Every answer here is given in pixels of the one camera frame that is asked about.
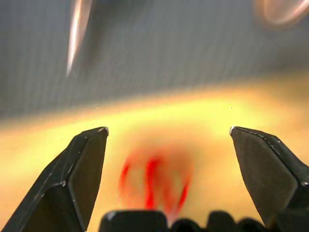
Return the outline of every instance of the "blurred background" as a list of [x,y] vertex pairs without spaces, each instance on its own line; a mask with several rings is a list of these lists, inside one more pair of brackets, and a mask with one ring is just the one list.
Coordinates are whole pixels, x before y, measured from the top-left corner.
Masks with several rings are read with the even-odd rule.
[[276,134],[309,163],[307,17],[271,30],[253,0],[98,0],[67,77],[70,10],[69,0],[0,1],[0,228],[71,138],[97,126],[110,136],[88,231],[113,209],[144,136],[198,147],[181,216],[201,225],[218,208],[260,219],[231,126]]

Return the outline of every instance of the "metal tool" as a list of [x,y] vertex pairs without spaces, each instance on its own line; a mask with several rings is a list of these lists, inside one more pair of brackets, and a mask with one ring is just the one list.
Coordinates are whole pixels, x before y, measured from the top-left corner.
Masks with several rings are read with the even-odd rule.
[[[292,229],[294,216],[282,221],[281,213],[302,215],[309,208],[309,167],[275,135],[242,127],[231,128],[230,135],[244,184],[266,227],[277,223],[282,229],[275,231],[302,231]],[[303,222],[308,231],[309,223]]]
[[3,232],[85,232],[101,182],[106,127],[76,135],[39,175]]
[[73,62],[78,53],[86,32],[92,0],[73,0],[70,26],[70,40],[67,63],[67,76],[72,70]]

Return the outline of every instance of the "red marking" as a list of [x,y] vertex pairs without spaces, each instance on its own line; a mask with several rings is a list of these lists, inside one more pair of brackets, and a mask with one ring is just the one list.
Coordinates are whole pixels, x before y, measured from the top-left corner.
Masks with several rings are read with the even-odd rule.
[[[160,204],[162,204],[164,211],[167,215],[177,215],[182,209],[184,202],[188,195],[189,185],[190,185],[190,166],[186,162],[179,162],[178,157],[181,156],[177,152],[177,156],[174,159],[169,159],[171,152],[175,153],[172,147],[161,147],[157,150],[151,150],[151,156],[146,161],[145,167],[145,186],[144,186],[144,208],[146,209],[157,209]],[[131,200],[136,198],[139,194],[136,189],[128,183],[128,173],[132,170],[133,166],[140,166],[143,164],[143,159],[141,159],[141,152],[145,149],[135,149],[133,156],[130,156],[129,160],[125,163],[119,182],[119,190],[126,195],[126,191],[131,189]],[[183,176],[186,173],[186,177],[183,178],[183,188],[181,190],[180,196],[177,197],[177,191],[174,188],[175,179],[169,174],[169,171],[178,171],[179,176]]]
[[154,186],[157,177],[157,168],[162,164],[161,158],[152,158],[146,164],[146,201],[145,208],[146,209],[154,209],[155,203],[155,194],[154,194]]

